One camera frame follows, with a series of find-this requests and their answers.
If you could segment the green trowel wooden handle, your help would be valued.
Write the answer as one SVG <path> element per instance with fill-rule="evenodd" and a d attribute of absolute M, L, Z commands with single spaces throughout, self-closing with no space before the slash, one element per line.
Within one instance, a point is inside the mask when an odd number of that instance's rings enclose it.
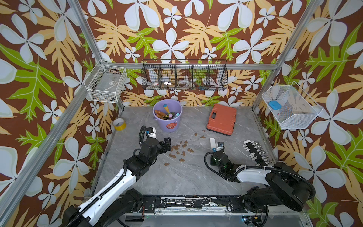
<path fill-rule="evenodd" d="M 163 120 L 167 120 L 168 117 L 167 116 L 161 116 L 159 114 L 156 115 L 159 119 L 163 119 Z"/>
<path fill-rule="evenodd" d="M 161 112 L 161 111 L 158 111 L 158 110 L 155 110 L 155 114 L 157 115 L 157 114 L 159 114 L 159 115 L 161 115 L 161 116 L 166 116 L 166 114 L 165 113 L 163 113 L 163 112 Z"/>

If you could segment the green trowel yellow handle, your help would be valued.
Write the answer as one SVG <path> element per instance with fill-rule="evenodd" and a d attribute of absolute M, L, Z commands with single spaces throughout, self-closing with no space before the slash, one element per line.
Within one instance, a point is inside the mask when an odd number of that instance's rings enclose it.
<path fill-rule="evenodd" d="M 166 110 L 166 112 L 168 113 L 168 114 L 170 114 L 171 112 L 170 112 L 170 110 L 169 110 L 169 108 L 168 108 L 168 106 L 167 106 L 167 104 L 164 104 L 163 105 L 163 107 L 164 107 L 164 109 Z"/>

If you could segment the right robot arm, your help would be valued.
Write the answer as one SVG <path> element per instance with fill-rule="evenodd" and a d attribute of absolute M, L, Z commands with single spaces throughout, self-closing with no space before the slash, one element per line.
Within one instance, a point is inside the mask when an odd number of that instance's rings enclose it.
<path fill-rule="evenodd" d="M 222 151 L 205 154 L 206 167 L 229 182 L 258 183 L 264 188 L 253 187 L 243 198 L 243 206 L 248 211 L 269 206 L 284 205 L 293 211 L 302 211 L 306 202 L 316 195 L 316 189 L 308 180 L 283 162 L 273 166 L 242 166 L 233 164 Z"/>

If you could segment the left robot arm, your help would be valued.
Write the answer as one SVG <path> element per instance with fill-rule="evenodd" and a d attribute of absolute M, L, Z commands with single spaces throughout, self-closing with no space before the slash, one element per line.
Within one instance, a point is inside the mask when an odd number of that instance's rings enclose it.
<path fill-rule="evenodd" d="M 163 141 L 147 138 L 141 144 L 139 153 L 123 160 L 123 168 L 96 195 L 79 205 L 70 206 L 63 214 L 63 227 L 96 227 L 106 226 L 121 216 L 122 211 L 129 212 L 142 195 L 134 189 L 126 192 L 120 200 L 118 197 L 139 180 L 153 165 L 159 154 L 172 148 L 171 138 Z"/>

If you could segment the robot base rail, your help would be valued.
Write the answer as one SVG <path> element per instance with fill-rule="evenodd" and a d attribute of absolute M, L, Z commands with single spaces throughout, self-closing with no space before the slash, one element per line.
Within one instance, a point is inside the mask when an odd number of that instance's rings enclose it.
<path fill-rule="evenodd" d="M 264 213 L 266 206 L 255 206 L 243 196 L 151 196 L 144 195 L 131 203 L 127 213 L 155 214 L 157 209 L 179 208 L 202 211 L 217 208 L 227 213 Z"/>

